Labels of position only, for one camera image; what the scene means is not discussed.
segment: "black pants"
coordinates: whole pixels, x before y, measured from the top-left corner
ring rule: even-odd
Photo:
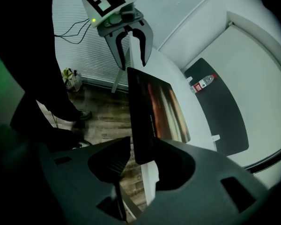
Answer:
[[[75,137],[72,132],[54,129],[35,100],[61,119],[79,117],[63,84],[54,39],[52,0],[0,0],[0,58],[26,92],[12,127],[50,145],[60,137],[69,142]]]

